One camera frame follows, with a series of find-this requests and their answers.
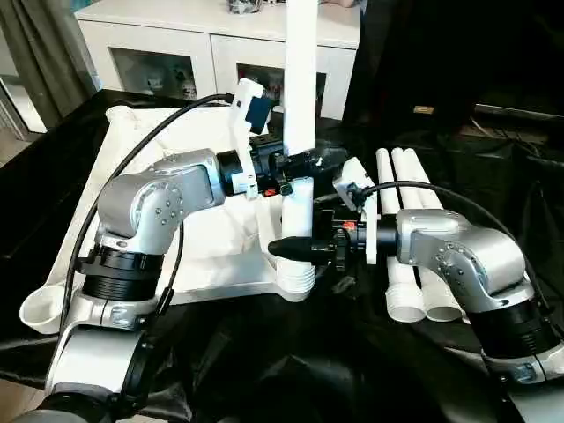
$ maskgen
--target black cable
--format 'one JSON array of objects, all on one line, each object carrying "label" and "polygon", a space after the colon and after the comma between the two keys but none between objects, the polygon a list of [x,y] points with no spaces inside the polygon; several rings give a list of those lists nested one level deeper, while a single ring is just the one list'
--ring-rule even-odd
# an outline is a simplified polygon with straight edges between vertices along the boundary
[{"label": "black cable", "polygon": [[[185,113],[189,112],[194,108],[199,108],[206,103],[211,101],[219,101],[224,100],[228,103],[233,102],[234,96],[232,94],[213,94],[208,95],[207,97],[203,97],[200,100],[196,100],[193,103],[190,103],[188,106],[181,108],[174,113],[172,113],[167,119],[159,123],[151,132],[147,134],[145,138],[141,140],[139,144],[137,144],[133,150],[122,160],[122,162],[117,166],[115,171],[109,176],[108,181],[116,178],[116,176],[120,175],[123,170],[131,163],[133,159],[139,154],[143,148],[149,144],[159,133],[165,129],[170,123],[174,122],[180,116],[184,115]],[[60,330],[61,332],[64,329],[64,322],[66,320],[67,315],[69,314],[69,308],[71,306],[71,299],[72,299],[72,285],[74,282],[74,270],[75,270],[75,263],[78,260],[78,255],[80,254],[80,248],[82,247],[82,243],[86,237],[86,232],[88,231],[88,227],[92,223],[94,216],[96,215],[96,211],[98,211],[98,198],[94,200],[94,203],[88,213],[86,214],[85,221],[83,222],[82,226],[80,227],[80,231],[78,232],[77,240],[74,244],[72,249],[72,253],[70,254],[70,263],[69,269],[67,270],[67,276],[64,282],[64,297],[63,297],[63,309],[61,311],[61,324]]]},{"label": "black cable", "polygon": [[170,274],[170,279],[168,280],[167,287],[162,291],[159,298],[159,303],[157,304],[157,315],[164,315],[174,297],[174,280],[176,279],[176,273],[180,268],[180,262],[182,261],[182,252],[184,251],[184,222],[181,222],[178,226],[178,251],[176,252],[176,259],[174,260],[173,272]]},{"label": "black cable", "polygon": [[[459,202],[464,203],[466,205],[469,205],[474,210],[480,212],[483,216],[486,216],[488,219],[490,219],[498,227],[498,229],[500,229],[500,231],[502,231],[505,235],[507,235],[509,238],[511,238],[518,245],[518,242],[515,239],[515,236],[513,236],[513,234],[509,231],[509,229],[507,229],[507,227],[505,225],[503,225],[501,223],[501,221],[499,219],[497,219],[491,212],[489,212],[487,209],[485,209],[484,207],[482,207],[478,203],[473,202],[472,200],[470,200],[470,198],[465,197],[461,194],[458,194],[457,192],[452,191],[448,188],[443,188],[443,187],[440,187],[438,185],[433,185],[432,183],[425,183],[425,182],[393,181],[393,182],[380,183],[378,185],[375,185],[374,187],[364,188],[361,192],[362,192],[362,196],[366,198],[366,197],[369,197],[370,195],[374,194],[375,192],[382,191],[383,189],[390,189],[390,188],[395,189],[395,188],[400,188],[400,187],[430,189],[434,192],[438,192],[440,194],[443,194],[446,197],[455,198]],[[551,308],[548,305],[548,301],[546,301],[546,298],[545,298],[545,296],[543,295],[543,292],[540,289],[540,285],[538,284],[537,276],[536,276],[535,271],[532,268],[531,262],[529,261],[529,259],[527,258],[527,256],[524,253],[523,253],[523,258],[524,258],[524,261],[525,261],[525,270],[527,271],[527,275],[529,276],[529,281],[531,282],[531,285],[535,289],[535,292],[538,296],[539,306],[543,309],[545,314],[550,314]]]}]

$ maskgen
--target white pvc pipe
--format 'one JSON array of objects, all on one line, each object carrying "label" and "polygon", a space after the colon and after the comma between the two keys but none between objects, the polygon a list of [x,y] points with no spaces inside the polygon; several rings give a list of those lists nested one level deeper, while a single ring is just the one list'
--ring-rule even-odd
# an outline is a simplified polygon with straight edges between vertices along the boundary
[{"label": "white pvc pipe", "polygon": [[[417,163],[413,160],[413,155],[417,159],[414,150],[408,153],[400,148],[396,148],[391,155],[394,160],[394,168],[396,169],[398,180],[418,181],[418,177],[423,178],[425,171],[419,160],[417,160]],[[424,189],[400,189],[402,201],[406,209],[425,208],[422,204],[423,199],[432,206],[430,208],[437,208],[437,205],[441,204],[433,191],[429,191],[433,194],[432,196],[422,196],[420,194],[421,191],[424,191]],[[421,290],[423,291],[425,310],[429,320],[434,322],[452,322],[462,317],[462,308],[450,291],[449,286],[436,273],[419,267],[419,278],[421,279]]]},{"label": "white pvc pipe", "polygon": [[[286,0],[286,66],[284,72],[284,151],[298,154],[315,147],[317,79],[317,0]],[[282,204],[282,236],[311,236],[314,181],[292,183],[293,194]],[[315,267],[280,258],[277,283],[292,296],[308,295]]]},{"label": "white pvc pipe", "polygon": [[[417,157],[417,153],[412,148],[408,148],[404,152],[409,168],[412,175],[412,180],[424,183],[431,183],[425,169]],[[423,204],[424,209],[440,209],[442,210],[442,203],[437,194],[430,189],[417,189],[419,193],[419,200]]]},{"label": "white pvc pipe", "polygon": [[[378,165],[378,181],[380,183],[394,181],[390,156],[385,148],[376,152]],[[383,214],[399,212],[399,200],[396,189],[384,189],[380,192]],[[388,315],[397,322],[414,323],[425,318],[425,303],[423,293],[417,286],[413,268],[401,264],[397,258],[389,257],[388,261],[389,286],[386,291],[386,308]]]}]

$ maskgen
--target white bracket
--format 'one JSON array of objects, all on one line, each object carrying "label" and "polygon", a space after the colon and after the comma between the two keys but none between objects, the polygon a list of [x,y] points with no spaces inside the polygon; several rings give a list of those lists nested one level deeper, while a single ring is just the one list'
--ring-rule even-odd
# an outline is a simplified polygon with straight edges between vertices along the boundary
[{"label": "white bracket", "polygon": [[253,98],[262,98],[264,88],[262,85],[241,78],[237,85],[233,104],[231,105],[231,115],[229,116],[229,134],[231,143],[237,150],[239,161],[243,170],[243,177],[247,185],[247,199],[258,196],[258,184],[256,182],[255,167],[250,157],[249,138],[252,123],[247,121],[250,104]]}]

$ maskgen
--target glass cabinet door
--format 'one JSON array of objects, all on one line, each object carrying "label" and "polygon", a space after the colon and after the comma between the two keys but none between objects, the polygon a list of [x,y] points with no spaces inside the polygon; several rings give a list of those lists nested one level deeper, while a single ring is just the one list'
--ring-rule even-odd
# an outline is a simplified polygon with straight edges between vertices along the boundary
[{"label": "glass cabinet door", "polygon": [[[266,90],[266,95],[272,100],[275,112],[284,112],[284,69],[255,64],[237,63],[237,77],[251,79]],[[325,80],[327,74],[317,72],[317,116],[321,114]]]},{"label": "glass cabinet door", "polygon": [[78,23],[102,88],[185,100],[217,93],[209,34]]},{"label": "glass cabinet door", "polygon": [[111,48],[110,51],[125,91],[197,99],[190,57],[126,48]]},{"label": "glass cabinet door", "polygon": [[[213,35],[211,46],[218,92],[233,93],[240,78],[253,79],[278,103],[276,110],[283,110],[284,42]],[[343,118],[355,56],[355,50],[317,48],[317,115]]]}]

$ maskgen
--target silver robotic arm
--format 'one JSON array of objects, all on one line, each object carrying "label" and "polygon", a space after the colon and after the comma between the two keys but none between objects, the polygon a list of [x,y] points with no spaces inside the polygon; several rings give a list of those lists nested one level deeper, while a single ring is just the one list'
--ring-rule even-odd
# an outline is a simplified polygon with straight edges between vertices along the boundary
[{"label": "silver robotic arm", "polygon": [[564,375],[564,343],[538,310],[515,241],[452,211],[402,210],[395,225],[398,261],[426,267],[449,284],[494,375],[519,384]]},{"label": "silver robotic arm", "polygon": [[85,283],[70,304],[42,410],[62,421],[62,410],[75,419],[86,408],[99,411],[87,412],[86,421],[111,421],[142,404],[160,359],[145,328],[158,304],[164,255],[186,217],[224,201],[211,150],[169,156],[102,190],[95,247],[78,264]]},{"label": "silver robotic arm", "polygon": [[[427,268],[449,285],[471,320],[484,362],[500,381],[533,384],[564,375],[564,343],[540,313],[523,252],[511,237],[452,211],[402,210],[378,220],[375,207],[368,207],[375,198],[363,194],[374,184],[356,159],[345,163],[333,185],[346,207],[333,208],[318,225],[330,230],[322,229],[322,239],[274,241],[273,255],[332,262],[345,271],[355,256],[375,264],[377,250]],[[359,215],[363,208],[365,219]]]}]

